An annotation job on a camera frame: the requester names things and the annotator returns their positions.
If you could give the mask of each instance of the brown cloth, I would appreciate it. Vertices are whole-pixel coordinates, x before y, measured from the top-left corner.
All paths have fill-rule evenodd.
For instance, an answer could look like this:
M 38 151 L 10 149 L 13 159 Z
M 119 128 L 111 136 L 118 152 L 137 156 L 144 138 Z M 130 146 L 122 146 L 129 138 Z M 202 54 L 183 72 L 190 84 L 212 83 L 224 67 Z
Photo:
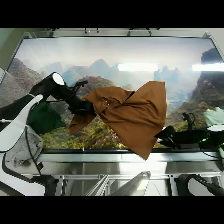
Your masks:
M 96 88 L 86 97 L 94 110 L 117 134 L 121 142 L 143 159 L 152 151 L 166 119 L 164 82 L 150 81 L 136 92 L 120 87 Z M 76 133 L 92 121 L 94 115 L 75 115 L 70 133 Z

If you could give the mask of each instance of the large display screen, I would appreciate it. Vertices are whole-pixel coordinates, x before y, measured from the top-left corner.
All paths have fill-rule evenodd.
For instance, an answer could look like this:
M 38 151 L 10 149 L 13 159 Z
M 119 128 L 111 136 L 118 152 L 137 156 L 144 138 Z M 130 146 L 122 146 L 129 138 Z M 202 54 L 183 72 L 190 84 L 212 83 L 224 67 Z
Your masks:
M 121 71 L 120 64 L 153 64 L 148 71 Z M 85 96 L 97 87 L 137 90 L 150 80 L 165 81 L 166 126 L 185 130 L 182 113 L 194 113 L 197 128 L 206 125 L 203 113 L 224 106 L 224 72 L 203 70 L 222 63 L 211 39 L 175 37 L 59 37 L 24 39 L 0 84 L 0 107 L 27 94 L 41 79 L 58 72 L 68 86 L 87 80 L 78 92 Z M 56 128 L 41 134 L 46 148 L 125 148 L 116 134 L 96 117 L 79 133 L 70 135 L 73 115 L 64 102 L 51 103 L 60 117 Z M 45 124 L 43 116 L 39 126 Z

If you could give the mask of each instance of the sky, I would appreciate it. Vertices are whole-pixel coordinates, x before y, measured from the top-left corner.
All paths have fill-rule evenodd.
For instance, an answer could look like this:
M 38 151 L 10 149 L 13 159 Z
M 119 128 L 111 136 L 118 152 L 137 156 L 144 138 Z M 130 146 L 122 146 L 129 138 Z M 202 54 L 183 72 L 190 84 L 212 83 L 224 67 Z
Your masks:
M 210 39 L 172 37 L 59 37 L 23 40 L 16 58 L 40 72 L 51 63 L 90 66 L 103 59 L 117 63 L 155 63 L 181 72 L 191 72 L 201 63 L 202 53 L 214 48 Z

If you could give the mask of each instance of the mountain landscape image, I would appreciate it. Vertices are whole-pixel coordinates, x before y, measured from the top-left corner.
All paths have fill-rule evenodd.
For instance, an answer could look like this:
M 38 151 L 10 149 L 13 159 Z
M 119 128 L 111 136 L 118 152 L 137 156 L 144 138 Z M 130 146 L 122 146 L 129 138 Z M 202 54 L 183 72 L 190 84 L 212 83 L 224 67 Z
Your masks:
M 76 43 L 77 40 L 62 39 L 64 40 L 59 45 L 58 42 L 52 44 L 48 38 L 48 45 L 51 46 L 49 48 L 46 47 L 48 42 L 44 42 L 45 48 L 36 46 L 36 42 L 29 42 L 30 40 L 21 44 L 9 66 L 8 74 L 0 83 L 0 108 L 29 93 L 33 85 L 52 72 L 61 74 L 69 87 L 74 86 L 76 82 L 87 80 L 88 84 L 77 92 L 80 98 L 95 88 L 119 86 L 136 91 L 148 81 L 164 81 L 167 95 L 165 125 L 173 125 L 178 131 L 187 127 L 186 122 L 182 120 L 183 112 L 194 113 L 197 128 L 202 128 L 206 126 L 203 113 L 207 109 L 224 107 L 224 72 L 192 71 L 193 64 L 223 62 L 209 39 L 201 42 L 198 38 L 190 41 L 177 38 L 183 39 L 177 42 L 172 38 L 153 39 L 152 44 L 149 39 L 144 38 L 144 43 L 133 38 L 127 38 L 130 43 L 123 40 L 126 38 L 121 38 L 121 43 L 114 43 L 113 38 L 99 42 L 94 40 L 93 43 L 92 40 L 78 40 L 80 42 L 75 48 L 76 51 L 72 51 L 71 43 Z M 157 71 L 152 72 L 120 71 L 118 65 L 129 61 L 149 61 L 158 63 L 159 66 Z M 68 126 L 73 114 L 68 105 L 65 102 L 50 103 L 49 107 L 60 115 L 65 125 L 41 134 L 46 148 L 126 148 L 99 116 L 79 133 L 70 135 Z

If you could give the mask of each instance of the fold in cloth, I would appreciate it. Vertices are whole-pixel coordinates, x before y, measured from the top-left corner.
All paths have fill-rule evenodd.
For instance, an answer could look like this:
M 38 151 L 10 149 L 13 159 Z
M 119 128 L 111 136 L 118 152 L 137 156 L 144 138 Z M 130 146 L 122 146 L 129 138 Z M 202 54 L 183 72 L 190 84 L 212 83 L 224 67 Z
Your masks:
M 86 100 L 95 112 L 117 134 L 120 141 L 143 159 L 152 151 L 166 119 L 166 90 L 164 82 L 150 81 L 136 92 L 120 87 L 96 88 Z M 94 115 L 75 115 L 70 124 L 74 134 L 90 123 Z

